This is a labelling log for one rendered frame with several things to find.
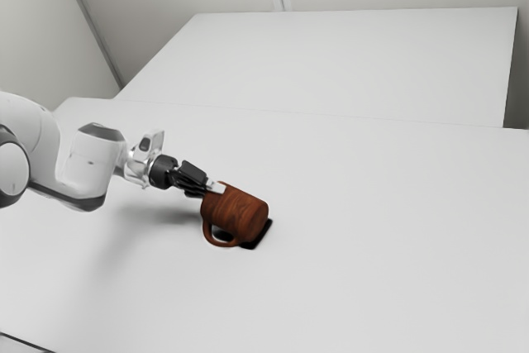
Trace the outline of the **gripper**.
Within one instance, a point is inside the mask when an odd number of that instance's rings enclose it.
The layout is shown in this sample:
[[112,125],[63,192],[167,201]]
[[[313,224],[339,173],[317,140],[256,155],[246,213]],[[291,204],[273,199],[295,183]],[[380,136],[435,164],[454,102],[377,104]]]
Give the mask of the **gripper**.
[[159,155],[150,167],[149,182],[154,188],[166,190],[173,186],[169,174],[174,170],[174,186],[184,191],[185,195],[205,195],[207,192],[224,194],[226,186],[208,178],[197,166],[184,160],[178,161],[168,155]]

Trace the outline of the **brown wooden mug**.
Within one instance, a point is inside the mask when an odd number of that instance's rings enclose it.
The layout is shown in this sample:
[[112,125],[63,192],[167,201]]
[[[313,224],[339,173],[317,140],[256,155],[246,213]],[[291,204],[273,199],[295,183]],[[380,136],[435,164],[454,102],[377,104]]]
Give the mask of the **brown wooden mug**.
[[[219,184],[224,186],[224,192],[207,191],[200,207],[206,241],[217,247],[254,250],[272,223],[268,203],[223,181]],[[231,240],[216,239],[213,227],[231,235]]]

